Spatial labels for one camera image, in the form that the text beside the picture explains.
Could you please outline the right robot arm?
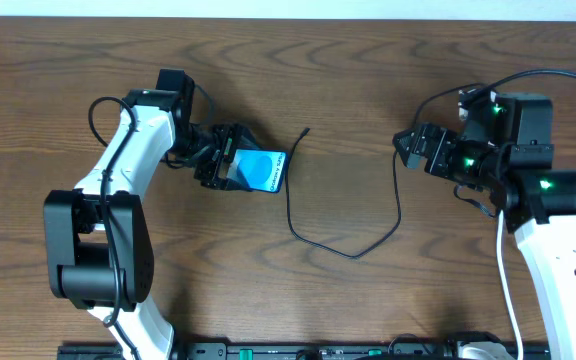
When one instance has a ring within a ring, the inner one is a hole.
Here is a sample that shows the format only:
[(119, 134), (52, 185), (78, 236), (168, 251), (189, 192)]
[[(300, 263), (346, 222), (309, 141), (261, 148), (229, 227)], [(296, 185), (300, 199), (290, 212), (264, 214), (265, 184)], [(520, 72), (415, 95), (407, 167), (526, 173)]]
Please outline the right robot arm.
[(460, 97), (461, 131), (417, 123), (393, 137), (403, 164), (478, 191), (515, 238), (555, 359), (576, 359), (576, 171), (553, 167), (553, 104), (532, 93)]

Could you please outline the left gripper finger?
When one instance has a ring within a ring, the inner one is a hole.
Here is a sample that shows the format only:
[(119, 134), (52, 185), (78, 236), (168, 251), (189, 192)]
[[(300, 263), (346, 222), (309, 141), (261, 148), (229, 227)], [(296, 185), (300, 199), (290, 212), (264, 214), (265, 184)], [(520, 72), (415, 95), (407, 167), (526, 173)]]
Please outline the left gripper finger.
[(218, 190), (252, 191), (243, 172), (235, 164), (223, 164), (217, 171), (216, 182)]
[(237, 125), (235, 131), (235, 138), (237, 140), (237, 149), (260, 150), (261, 147), (256, 141), (251, 130), (245, 126)]

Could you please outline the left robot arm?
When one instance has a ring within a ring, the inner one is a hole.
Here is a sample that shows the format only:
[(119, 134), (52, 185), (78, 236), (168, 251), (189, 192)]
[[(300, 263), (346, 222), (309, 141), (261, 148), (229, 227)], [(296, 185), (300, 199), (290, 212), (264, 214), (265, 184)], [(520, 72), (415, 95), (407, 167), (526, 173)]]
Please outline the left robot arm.
[(85, 310), (111, 332), (124, 359), (182, 359), (185, 347), (150, 294), (154, 253), (143, 200), (160, 163), (190, 168), (214, 190), (244, 186), (219, 177), (239, 149), (256, 150), (241, 124), (191, 122), (194, 80), (163, 69), (153, 89), (132, 89), (119, 125), (93, 169), (43, 205), (49, 284), (57, 298)]

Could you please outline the blue Galaxy smartphone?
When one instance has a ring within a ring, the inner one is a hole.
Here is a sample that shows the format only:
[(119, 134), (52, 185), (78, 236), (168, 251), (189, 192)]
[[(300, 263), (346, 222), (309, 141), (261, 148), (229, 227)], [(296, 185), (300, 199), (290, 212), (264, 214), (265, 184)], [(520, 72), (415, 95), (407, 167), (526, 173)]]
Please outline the blue Galaxy smartphone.
[(277, 193), (282, 185), (286, 160), (285, 152), (238, 149), (227, 178), (248, 190)]

